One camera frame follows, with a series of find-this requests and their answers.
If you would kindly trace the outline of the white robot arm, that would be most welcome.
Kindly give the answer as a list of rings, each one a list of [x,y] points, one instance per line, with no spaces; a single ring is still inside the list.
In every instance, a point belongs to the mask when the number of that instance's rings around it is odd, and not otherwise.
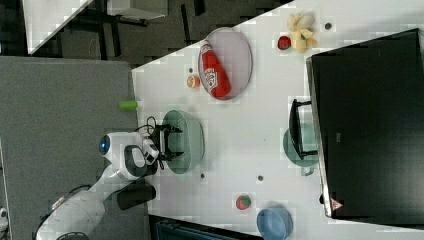
[[[152,134],[113,132],[99,142],[100,155],[109,161],[99,180],[89,189],[63,197],[53,204],[32,240],[88,240],[105,214],[105,200],[147,175],[154,163],[171,161],[178,152],[169,149],[168,138],[184,131],[170,124],[158,125]]]

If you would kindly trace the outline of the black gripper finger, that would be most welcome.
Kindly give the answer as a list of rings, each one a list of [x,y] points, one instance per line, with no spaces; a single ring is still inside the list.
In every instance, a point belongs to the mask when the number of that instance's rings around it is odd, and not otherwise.
[[[175,158],[182,155],[182,152],[162,152],[159,154],[161,161],[173,161]]]
[[[163,127],[165,129],[164,131],[167,131],[167,132],[170,132],[170,133],[182,133],[183,132],[180,128],[174,127],[170,124],[165,124],[165,125],[163,125]]]

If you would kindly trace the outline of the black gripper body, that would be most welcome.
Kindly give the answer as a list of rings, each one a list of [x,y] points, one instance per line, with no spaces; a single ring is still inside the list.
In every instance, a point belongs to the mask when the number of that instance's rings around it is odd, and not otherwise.
[[[150,134],[150,139],[153,142],[153,149],[155,150],[155,153],[157,154],[158,160],[165,159],[164,150],[162,148],[162,134],[163,134],[163,127],[161,125],[156,126],[153,132]]]

